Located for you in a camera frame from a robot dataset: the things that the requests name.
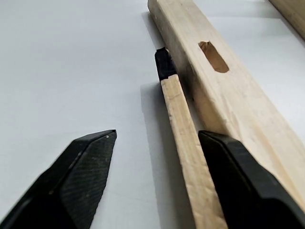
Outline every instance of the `wooden stick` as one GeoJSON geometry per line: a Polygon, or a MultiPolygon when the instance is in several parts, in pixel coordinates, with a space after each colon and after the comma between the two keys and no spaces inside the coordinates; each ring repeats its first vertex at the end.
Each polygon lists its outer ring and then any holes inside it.
{"type": "Polygon", "coordinates": [[[305,0],[270,0],[305,40],[305,0]]]}
{"type": "Polygon", "coordinates": [[[178,75],[161,81],[187,193],[198,229],[225,229],[226,222],[178,75]]]}
{"type": "Polygon", "coordinates": [[[191,0],[148,7],[205,128],[240,140],[304,210],[304,146],[231,48],[191,0]]]}

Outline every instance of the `light wood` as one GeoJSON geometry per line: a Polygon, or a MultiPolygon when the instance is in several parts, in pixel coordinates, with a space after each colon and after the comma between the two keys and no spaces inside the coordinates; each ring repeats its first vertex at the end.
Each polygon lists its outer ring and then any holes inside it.
{"type": "Polygon", "coordinates": [[[240,140],[305,209],[304,146],[221,35],[191,0],[148,6],[205,128],[240,140]]]}
{"type": "Polygon", "coordinates": [[[305,0],[270,0],[305,40],[305,0]]]}
{"type": "Polygon", "coordinates": [[[226,222],[178,75],[161,81],[183,177],[198,229],[225,229],[226,222]]]}

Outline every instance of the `wood grain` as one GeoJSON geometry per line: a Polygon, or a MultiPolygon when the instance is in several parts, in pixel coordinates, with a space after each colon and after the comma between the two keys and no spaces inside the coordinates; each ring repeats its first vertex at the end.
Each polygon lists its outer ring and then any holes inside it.
{"type": "Polygon", "coordinates": [[[240,140],[305,210],[304,146],[221,35],[191,0],[148,7],[205,128],[240,140]],[[201,42],[213,45],[227,72],[212,67],[201,42]]]}
{"type": "Polygon", "coordinates": [[[305,0],[269,0],[305,40],[305,0]]]}
{"type": "Polygon", "coordinates": [[[198,229],[225,229],[226,222],[178,75],[161,81],[183,177],[198,229]]]}

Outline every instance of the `wooden beam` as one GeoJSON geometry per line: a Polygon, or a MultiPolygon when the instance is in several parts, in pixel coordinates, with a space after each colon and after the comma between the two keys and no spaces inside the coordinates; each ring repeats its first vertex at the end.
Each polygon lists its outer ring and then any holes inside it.
{"type": "Polygon", "coordinates": [[[205,128],[240,140],[305,210],[305,148],[221,35],[191,0],[148,7],[205,128]]]}
{"type": "Polygon", "coordinates": [[[223,212],[178,75],[162,80],[161,86],[196,228],[226,229],[223,212]]]}
{"type": "Polygon", "coordinates": [[[305,40],[305,0],[270,0],[305,40]]]}

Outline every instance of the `textured black surface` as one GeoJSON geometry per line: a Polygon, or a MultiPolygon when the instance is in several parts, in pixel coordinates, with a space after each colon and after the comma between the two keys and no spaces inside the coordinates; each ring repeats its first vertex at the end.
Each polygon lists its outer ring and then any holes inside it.
{"type": "Polygon", "coordinates": [[[106,186],[115,138],[111,133],[92,142],[60,188],[62,203],[78,229],[91,225],[106,186]]]}
{"type": "Polygon", "coordinates": [[[0,229],[87,229],[106,185],[116,131],[78,138],[18,201],[0,229]]]}
{"type": "Polygon", "coordinates": [[[198,136],[229,229],[305,229],[304,212],[241,142],[208,131],[198,136]]]}
{"type": "Polygon", "coordinates": [[[166,48],[158,49],[154,57],[160,81],[177,74],[175,65],[166,48]]]}

